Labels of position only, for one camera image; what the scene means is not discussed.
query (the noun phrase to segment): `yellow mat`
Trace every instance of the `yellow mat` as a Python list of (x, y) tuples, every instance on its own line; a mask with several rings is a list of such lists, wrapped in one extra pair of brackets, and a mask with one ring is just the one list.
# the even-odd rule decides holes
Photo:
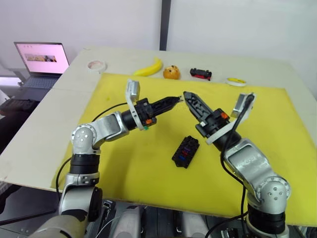
[[(292, 194), (286, 222), (317, 225), (316, 147), (284, 89), (104, 74), (78, 124), (90, 122), (106, 108), (125, 102), (128, 78), (140, 81), (140, 99), (147, 97), (150, 103), (190, 91), (211, 109), (222, 108), (228, 114), (239, 93), (255, 92), (257, 99), (251, 115), (237, 131), (251, 139), (268, 157), (273, 170), (290, 182)], [(126, 105), (116, 108), (127, 109)], [(104, 198), (205, 214), (238, 215), (242, 187), (222, 169), (220, 152), (213, 145), (208, 146), (196, 131), (198, 122), (186, 104), (177, 104), (157, 120), (147, 131), (135, 129), (121, 139), (103, 144), (98, 186), (103, 189)], [(200, 147), (188, 169), (178, 168), (171, 157), (188, 135), (198, 139)], [(70, 156), (71, 145), (64, 159)], [(67, 165), (61, 178), (68, 170)]]

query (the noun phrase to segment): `tape roll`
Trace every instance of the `tape roll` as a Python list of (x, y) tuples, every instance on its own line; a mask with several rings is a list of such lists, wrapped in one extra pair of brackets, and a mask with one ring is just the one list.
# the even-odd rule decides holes
[(246, 81), (238, 78), (227, 78), (226, 83), (236, 87), (244, 87), (247, 85)]
[(103, 73), (106, 70), (107, 65), (105, 62), (102, 62), (100, 60), (94, 60), (89, 62), (87, 67), (92, 72)]

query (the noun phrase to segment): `laptop keyboard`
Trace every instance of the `laptop keyboard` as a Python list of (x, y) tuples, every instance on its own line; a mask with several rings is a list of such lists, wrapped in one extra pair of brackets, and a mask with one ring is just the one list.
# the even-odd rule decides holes
[(51, 89), (56, 81), (56, 78), (29, 78), (23, 87)]

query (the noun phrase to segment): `white table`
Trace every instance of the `white table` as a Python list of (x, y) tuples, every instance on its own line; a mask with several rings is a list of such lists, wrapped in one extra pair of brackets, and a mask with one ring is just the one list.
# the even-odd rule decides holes
[[(52, 178), (64, 157), (70, 134), (100, 78), (98, 73), (88, 70), (88, 62), (103, 60), (108, 65), (106, 72), (131, 75), (152, 64), (154, 56), (162, 59), (165, 66), (177, 65), (183, 80), (200, 80), (189, 74), (189, 70), (196, 67), (212, 71), (214, 82), (238, 77), (250, 85), (285, 88), (317, 144), (317, 101), (288, 63), (246, 57), (87, 47), (1, 154), (0, 178), (9, 183), (53, 190)], [(152, 77), (162, 77), (162, 70)]]

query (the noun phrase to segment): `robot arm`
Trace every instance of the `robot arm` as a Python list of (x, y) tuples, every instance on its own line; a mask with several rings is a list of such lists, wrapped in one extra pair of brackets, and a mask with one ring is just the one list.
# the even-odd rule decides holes
[[(241, 121), (244, 121), (253, 106), (255, 95), (241, 94), (233, 115), (238, 117), (249, 96), (253, 98)], [(235, 121), (221, 109), (212, 111), (196, 94), (184, 92), (185, 102), (191, 113), (200, 122), (196, 129), (207, 144), (214, 144), (222, 151)], [(233, 132), (223, 156), (225, 163), (239, 177), (248, 190), (247, 225), (261, 237), (288, 237), (285, 225), (286, 201), (290, 196), (289, 183), (276, 174), (266, 156), (249, 139)]]
[(154, 103), (147, 98), (138, 101), (139, 91), (139, 82), (129, 80), (126, 99), (130, 110), (81, 124), (73, 131), (70, 171), (65, 178), (59, 215), (49, 219), (30, 238), (82, 238), (87, 224), (98, 218), (102, 207), (102, 190), (96, 187), (100, 146), (137, 127), (142, 130), (155, 124), (156, 116), (180, 102), (180, 97), (166, 97)]

